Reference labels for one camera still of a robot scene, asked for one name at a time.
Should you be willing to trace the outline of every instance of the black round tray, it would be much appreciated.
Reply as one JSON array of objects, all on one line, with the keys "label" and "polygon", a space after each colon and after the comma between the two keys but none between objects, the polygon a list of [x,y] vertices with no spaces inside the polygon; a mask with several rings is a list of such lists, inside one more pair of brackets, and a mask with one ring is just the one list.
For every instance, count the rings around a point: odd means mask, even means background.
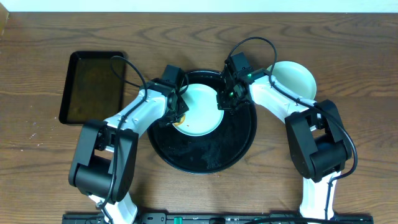
[{"label": "black round tray", "polygon": [[[220,72],[195,70],[187,72],[190,83],[222,90]],[[192,174],[210,174],[229,168],[248,151],[257,129],[256,109],[244,105],[233,113],[224,112],[220,125],[204,136],[187,136],[173,126],[147,130],[150,143],[158,155],[171,166]]]}]

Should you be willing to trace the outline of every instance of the white plate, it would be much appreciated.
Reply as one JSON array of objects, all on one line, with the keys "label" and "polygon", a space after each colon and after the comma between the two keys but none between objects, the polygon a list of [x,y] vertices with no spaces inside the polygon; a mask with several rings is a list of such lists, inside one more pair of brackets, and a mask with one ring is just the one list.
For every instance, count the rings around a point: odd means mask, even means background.
[{"label": "white plate", "polygon": [[202,136],[212,132],[223,120],[224,111],[217,108],[217,92],[210,86],[191,84],[182,95],[189,110],[182,123],[173,126],[189,136]]},{"label": "white plate", "polygon": [[272,74],[278,81],[306,99],[313,100],[317,94],[317,83],[303,65],[295,62],[277,62]]}]

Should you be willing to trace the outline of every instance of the wooden table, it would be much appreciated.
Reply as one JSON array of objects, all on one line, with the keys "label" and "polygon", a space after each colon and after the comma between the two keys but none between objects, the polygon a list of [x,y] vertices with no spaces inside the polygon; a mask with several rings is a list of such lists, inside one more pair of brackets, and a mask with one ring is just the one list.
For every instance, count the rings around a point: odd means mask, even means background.
[{"label": "wooden table", "polygon": [[[149,80],[167,64],[221,70],[231,48],[254,35],[273,41],[279,60],[313,73],[317,100],[336,103],[358,147],[358,168],[339,180],[334,209],[395,223],[398,15],[146,13],[11,14],[0,41],[0,222],[60,223],[65,212],[95,211],[67,180],[81,127],[58,121],[72,52],[122,50]],[[262,42],[241,50],[257,68],[272,62]],[[132,70],[127,75],[139,81]],[[127,88],[125,104],[135,94]],[[298,210],[302,178],[290,160],[284,125],[263,108],[257,115],[248,153],[217,174],[170,167],[143,135],[130,190],[134,203],[179,213]]]}]

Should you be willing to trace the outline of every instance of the white background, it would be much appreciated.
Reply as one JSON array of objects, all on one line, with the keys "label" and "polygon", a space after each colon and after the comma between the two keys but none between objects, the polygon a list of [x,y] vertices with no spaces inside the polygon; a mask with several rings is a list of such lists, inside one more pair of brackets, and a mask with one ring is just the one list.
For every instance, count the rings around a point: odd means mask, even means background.
[{"label": "white background", "polygon": [[0,0],[24,12],[398,12],[398,0]]}]

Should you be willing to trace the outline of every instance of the wood grain surface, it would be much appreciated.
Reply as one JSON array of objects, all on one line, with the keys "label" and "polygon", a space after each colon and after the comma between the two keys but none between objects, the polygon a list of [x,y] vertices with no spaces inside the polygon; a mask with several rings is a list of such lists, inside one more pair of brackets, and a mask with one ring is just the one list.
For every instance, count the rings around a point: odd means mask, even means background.
[{"label": "wood grain surface", "polygon": [[[313,73],[316,99],[336,103],[358,147],[358,168],[338,181],[334,209],[396,223],[397,14],[148,13],[10,15],[0,41],[0,222],[60,223],[65,212],[95,212],[67,180],[81,126],[58,121],[72,52],[124,51],[149,80],[167,64],[221,70],[235,43],[254,35],[273,41],[279,60]],[[262,42],[239,49],[256,68],[272,62]],[[139,82],[132,70],[127,76]],[[136,93],[126,88],[125,105]],[[248,153],[217,174],[170,167],[143,135],[130,189],[134,202],[178,213],[298,210],[302,178],[290,160],[284,125],[263,108],[257,116]]]}]

